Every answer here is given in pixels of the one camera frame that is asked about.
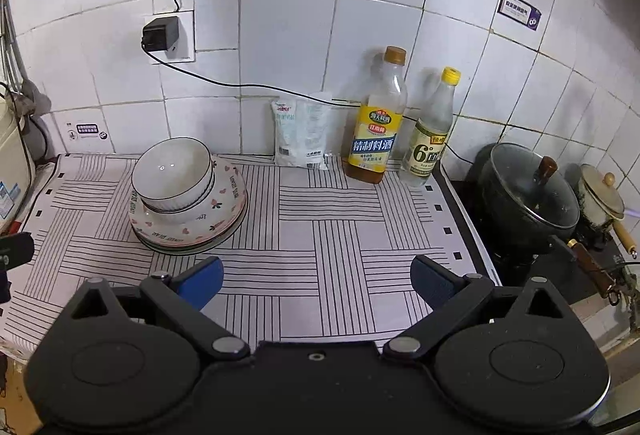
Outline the white salt bag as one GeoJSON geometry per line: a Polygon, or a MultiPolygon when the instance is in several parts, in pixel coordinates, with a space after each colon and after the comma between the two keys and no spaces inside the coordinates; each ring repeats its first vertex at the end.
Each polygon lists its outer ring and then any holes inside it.
{"type": "Polygon", "coordinates": [[[274,161],[281,167],[326,170],[326,143],[331,97],[316,92],[311,99],[274,100],[274,161]]]}

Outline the white rice cooker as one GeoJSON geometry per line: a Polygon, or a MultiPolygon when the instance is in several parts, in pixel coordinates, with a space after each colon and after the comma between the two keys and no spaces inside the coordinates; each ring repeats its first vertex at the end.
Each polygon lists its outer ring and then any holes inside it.
{"type": "Polygon", "coordinates": [[[32,185],[34,162],[23,143],[14,106],[6,96],[1,99],[0,132],[0,228],[5,233],[20,211],[32,185]]]}

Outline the striped table cloth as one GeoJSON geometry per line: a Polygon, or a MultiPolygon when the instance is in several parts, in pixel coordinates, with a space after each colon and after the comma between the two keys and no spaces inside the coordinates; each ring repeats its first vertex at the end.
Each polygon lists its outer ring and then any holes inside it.
{"type": "MultiPolygon", "coordinates": [[[[395,169],[366,184],[346,177],[337,161],[315,172],[260,156],[233,164],[248,207],[213,249],[224,284],[204,313],[247,343],[386,342],[428,313],[410,282],[418,254],[457,275],[495,274],[442,173],[410,188],[395,169]]],[[[10,273],[11,298],[1,309],[6,355],[28,359],[89,278],[135,285],[195,264],[195,255],[155,253],[134,235],[133,168],[126,156],[66,154],[42,172],[23,216],[35,255],[10,273]]]]}

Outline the pink rabbit carrot plate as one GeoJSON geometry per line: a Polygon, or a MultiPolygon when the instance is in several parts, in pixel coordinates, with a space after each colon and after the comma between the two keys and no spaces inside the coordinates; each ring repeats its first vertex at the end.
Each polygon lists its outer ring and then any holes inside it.
{"type": "Polygon", "coordinates": [[[198,202],[181,212],[155,212],[132,190],[132,232],[163,247],[186,247],[226,230],[247,208],[248,193],[239,169],[224,158],[212,156],[212,160],[214,181],[198,202]]]}

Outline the small enamel pot with lid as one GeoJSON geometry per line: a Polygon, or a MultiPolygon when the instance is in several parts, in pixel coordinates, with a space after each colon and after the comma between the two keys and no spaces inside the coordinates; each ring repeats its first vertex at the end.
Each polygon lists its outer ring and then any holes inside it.
{"type": "Polygon", "coordinates": [[[624,226],[626,207],[614,187],[614,174],[602,174],[590,164],[582,164],[579,170],[576,194],[582,216],[593,230],[612,229],[624,250],[638,259],[638,245],[624,226]]]}

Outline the white ribbed bowl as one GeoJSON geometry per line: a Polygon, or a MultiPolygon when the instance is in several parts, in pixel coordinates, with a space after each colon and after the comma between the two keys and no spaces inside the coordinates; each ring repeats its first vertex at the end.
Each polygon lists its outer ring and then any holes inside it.
{"type": "Polygon", "coordinates": [[[146,150],[134,166],[131,184],[155,212],[181,212],[205,194],[214,181],[214,166],[205,143],[171,138],[146,150]]]}

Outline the metal tongs on wall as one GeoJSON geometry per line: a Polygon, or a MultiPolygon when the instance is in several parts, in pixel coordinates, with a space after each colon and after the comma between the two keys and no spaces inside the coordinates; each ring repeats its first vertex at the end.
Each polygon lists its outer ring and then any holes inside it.
{"type": "Polygon", "coordinates": [[[50,110],[50,100],[27,73],[17,43],[9,0],[1,0],[1,80],[8,85],[24,114],[42,115],[50,110]]]}

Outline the black power adapter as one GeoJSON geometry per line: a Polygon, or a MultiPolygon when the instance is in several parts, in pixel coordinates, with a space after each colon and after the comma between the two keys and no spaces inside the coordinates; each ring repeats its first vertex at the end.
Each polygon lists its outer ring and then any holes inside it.
{"type": "Polygon", "coordinates": [[[170,51],[180,37],[180,21],[176,16],[155,18],[142,28],[141,46],[145,51],[170,51]]]}

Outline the black wok with lid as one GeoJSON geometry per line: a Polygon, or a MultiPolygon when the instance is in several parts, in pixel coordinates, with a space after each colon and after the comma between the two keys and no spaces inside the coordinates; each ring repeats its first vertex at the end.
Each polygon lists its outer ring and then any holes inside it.
{"type": "Polygon", "coordinates": [[[478,180],[498,184],[547,233],[572,233],[582,216],[577,196],[553,158],[519,144],[495,143],[478,180]]]}

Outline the blue wall sticker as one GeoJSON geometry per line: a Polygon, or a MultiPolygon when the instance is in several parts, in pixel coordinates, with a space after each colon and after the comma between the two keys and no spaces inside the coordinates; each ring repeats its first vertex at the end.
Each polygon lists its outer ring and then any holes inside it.
{"type": "Polygon", "coordinates": [[[525,0],[500,0],[497,12],[532,31],[538,28],[541,12],[525,0]]]}

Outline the white wall socket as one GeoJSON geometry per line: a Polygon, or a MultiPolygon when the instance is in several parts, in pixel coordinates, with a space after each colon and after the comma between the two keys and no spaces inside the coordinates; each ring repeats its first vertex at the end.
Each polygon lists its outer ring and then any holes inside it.
{"type": "Polygon", "coordinates": [[[151,64],[195,61],[194,15],[192,11],[146,16],[142,48],[149,51],[151,64]]]}

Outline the yellow label cooking wine bottle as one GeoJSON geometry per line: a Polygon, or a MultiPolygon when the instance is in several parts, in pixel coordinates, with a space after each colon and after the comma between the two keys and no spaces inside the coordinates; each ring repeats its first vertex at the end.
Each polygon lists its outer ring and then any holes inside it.
{"type": "Polygon", "coordinates": [[[406,56],[405,49],[397,46],[384,51],[381,68],[358,111],[345,164],[349,178],[378,184],[384,177],[408,99],[406,56]]]}

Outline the white vinegar bottle yellow cap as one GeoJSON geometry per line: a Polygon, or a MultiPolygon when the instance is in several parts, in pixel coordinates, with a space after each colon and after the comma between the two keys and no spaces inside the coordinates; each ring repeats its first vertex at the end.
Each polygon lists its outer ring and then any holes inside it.
{"type": "Polygon", "coordinates": [[[446,66],[433,94],[426,99],[402,158],[399,177],[409,187],[423,186],[442,156],[454,121],[454,90],[461,73],[446,66]]]}

